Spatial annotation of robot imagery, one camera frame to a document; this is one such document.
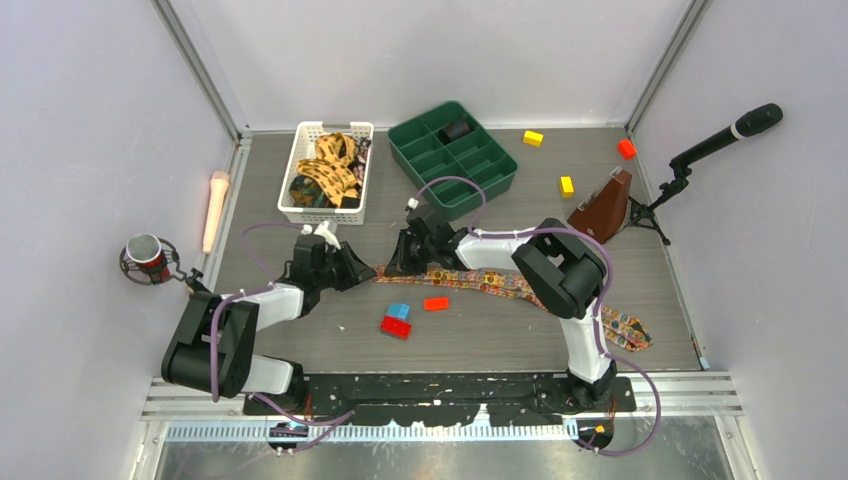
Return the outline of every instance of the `white basket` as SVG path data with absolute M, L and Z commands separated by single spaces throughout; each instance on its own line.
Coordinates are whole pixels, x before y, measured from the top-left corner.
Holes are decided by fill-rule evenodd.
M 289 193 L 289 186 L 297 176 L 297 162 L 309 158 L 309 146 L 314 145 L 315 140 L 322 135 L 341 132 L 350 135 L 357 142 L 362 138 L 372 141 L 368 149 L 368 158 L 365 159 L 365 178 L 362 180 L 362 198 L 357 208 L 304 208 L 295 207 L 294 199 Z M 362 225 L 365 223 L 365 200 L 368 197 L 368 178 L 371 175 L 371 157 L 374 152 L 374 125 L 368 122 L 350 122 L 350 130 L 344 128 L 333 128 L 331 131 L 324 130 L 324 122 L 301 122 L 297 126 L 294 135 L 294 144 L 289 155 L 289 164 L 286 166 L 286 177 L 283 179 L 283 187 L 280 189 L 280 198 L 277 200 L 277 208 L 286 214 L 293 223 L 319 223 L 324 220 L 335 220 L 340 225 Z

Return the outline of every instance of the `yellow lego brick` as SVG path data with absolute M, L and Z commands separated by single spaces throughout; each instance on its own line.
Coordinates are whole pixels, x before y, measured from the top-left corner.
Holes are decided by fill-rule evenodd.
M 571 183 L 571 177 L 559 178 L 559 191 L 562 193 L 562 198 L 571 198 L 574 195 L 574 184 Z
M 542 146 L 542 139 L 545 138 L 541 133 L 536 133 L 532 130 L 524 132 L 524 143 L 533 145 L 534 147 Z

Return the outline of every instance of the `orange block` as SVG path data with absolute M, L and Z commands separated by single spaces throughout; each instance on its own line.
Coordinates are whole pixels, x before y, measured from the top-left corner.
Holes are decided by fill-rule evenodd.
M 618 142 L 618 153 L 620 153 L 625 160 L 630 160 L 636 156 L 636 147 L 633 146 L 630 140 L 625 138 Z
M 428 312 L 446 310 L 448 307 L 450 307 L 450 300 L 448 297 L 433 297 L 424 300 L 424 310 L 427 310 Z

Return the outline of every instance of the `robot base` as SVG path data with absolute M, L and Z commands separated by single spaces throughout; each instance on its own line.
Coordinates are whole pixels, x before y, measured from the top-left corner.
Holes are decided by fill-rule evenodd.
M 302 376 L 295 364 L 292 383 L 283 395 L 272 399 L 292 413 L 302 414 L 311 395 L 312 414 L 335 417 L 351 409 L 355 425 L 387 425 L 394 420 L 409 426 L 468 424 L 478 413 L 488 413 L 492 426 L 561 424 L 560 415 L 584 411 L 606 412 L 615 399 L 616 410 L 633 412 L 636 402 L 630 380 L 610 376 L 606 395 L 578 403 L 586 393 L 581 381 L 566 374 L 460 373 L 460 374 L 317 374 Z M 266 404 L 245 400 L 245 415 L 275 415 Z

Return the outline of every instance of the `wood grain surface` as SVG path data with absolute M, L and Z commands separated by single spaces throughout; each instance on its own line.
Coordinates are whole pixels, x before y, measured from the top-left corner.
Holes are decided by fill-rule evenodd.
M 623 166 L 634 176 L 632 194 L 646 195 L 638 168 L 616 150 L 621 128 L 541 130 L 540 148 L 522 143 L 523 131 L 493 130 L 492 135 L 516 159 L 519 170 L 512 188 L 492 200 L 479 227 L 513 230 L 532 227 L 546 217 L 563 222 L 577 204 L 605 183 L 610 171 Z M 216 291 L 255 288 L 267 282 L 239 243 L 241 231 L 257 222 L 285 221 L 277 210 L 292 134 L 254 136 L 244 179 L 221 262 Z M 385 132 L 374 139 L 365 225 L 340 226 L 368 264 L 391 258 L 403 210 L 416 191 L 392 159 Z M 576 193 L 559 194 L 562 175 L 572 177 Z M 471 214 L 453 222 L 466 225 Z M 269 227 L 248 234 L 257 253 L 275 270 L 291 259 L 295 230 Z M 607 247 L 614 261 L 614 281 L 605 304 L 640 318 L 654 345 L 629 353 L 610 345 L 650 370 L 694 370 L 698 361 L 683 318 L 662 245 L 651 231 L 628 229 Z M 425 312 L 425 298 L 447 295 L 451 308 Z M 411 305 L 413 325 L 408 340 L 383 335 L 379 324 L 390 303 Z M 460 372 L 562 371 L 568 353 L 556 318 L 529 302 L 508 300 L 478 291 L 444 287 L 369 283 L 344 293 L 325 291 L 320 304 L 304 318 L 283 322 L 257 334 L 257 353 L 289 359 L 307 372 Z

